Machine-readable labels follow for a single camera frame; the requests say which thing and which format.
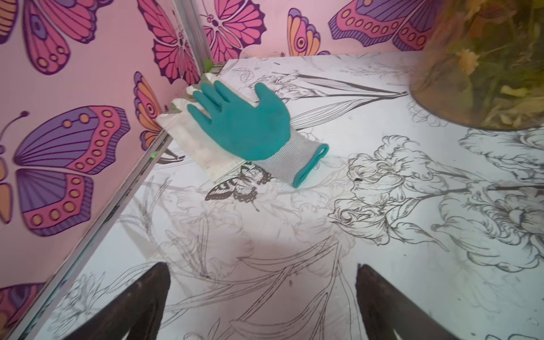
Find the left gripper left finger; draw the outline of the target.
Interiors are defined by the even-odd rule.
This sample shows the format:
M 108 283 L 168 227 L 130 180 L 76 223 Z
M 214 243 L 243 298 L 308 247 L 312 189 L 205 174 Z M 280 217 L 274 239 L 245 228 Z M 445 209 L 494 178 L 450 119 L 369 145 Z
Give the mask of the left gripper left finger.
M 156 263 L 67 339 L 156 339 L 171 286 L 168 265 Z

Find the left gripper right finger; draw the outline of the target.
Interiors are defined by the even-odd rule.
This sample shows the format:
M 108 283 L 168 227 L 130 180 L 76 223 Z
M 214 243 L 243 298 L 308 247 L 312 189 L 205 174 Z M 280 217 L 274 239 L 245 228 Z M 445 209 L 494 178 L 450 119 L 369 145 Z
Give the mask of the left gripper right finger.
M 456 339 L 368 264 L 358 265 L 356 297 L 369 339 Z

